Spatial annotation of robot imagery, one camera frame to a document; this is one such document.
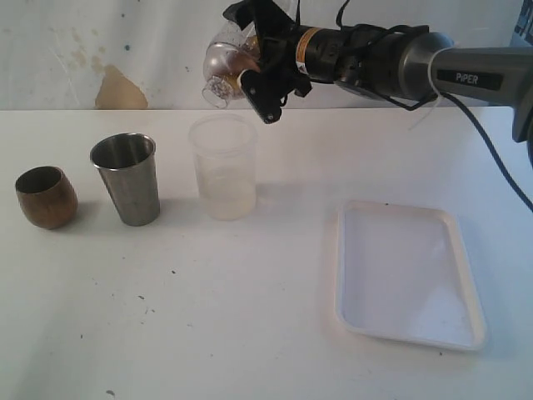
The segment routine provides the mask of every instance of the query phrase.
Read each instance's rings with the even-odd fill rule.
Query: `table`
[[[512,111],[476,108],[533,196]],[[259,203],[205,215],[187,129],[209,112],[0,112],[0,398],[529,399],[533,217],[454,108],[285,111],[259,132]],[[162,214],[123,225],[92,145],[137,131],[157,142]],[[18,209],[25,170],[63,168],[77,220],[55,232]],[[347,332],[333,308],[337,209],[351,199],[456,215],[489,327],[480,353]]]

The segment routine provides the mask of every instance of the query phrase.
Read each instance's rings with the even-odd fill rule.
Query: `translucent measuring cup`
[[[207,214],[231,221],[250,213],[256,206],[256,129],[225,113],[195,122],[189,141]]]

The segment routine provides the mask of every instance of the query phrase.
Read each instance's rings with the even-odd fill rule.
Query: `stainless steel cup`
[[[140,133],[119,133],[91,151],[107,191],[126,224],[140,227],[159,215],[155,142]]]

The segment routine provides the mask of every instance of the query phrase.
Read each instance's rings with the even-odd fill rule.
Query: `white plastic tray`
[[[457,223],[427,208],[341,211],[336,313],[366,335],[479,350],[486,325]]]

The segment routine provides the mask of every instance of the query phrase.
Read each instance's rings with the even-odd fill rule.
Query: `brown wooden cup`
[[[76,215],[76,193],[57,167],[30,169],[17,179],[15,189],[27,220],[40,228],[59,228]]]

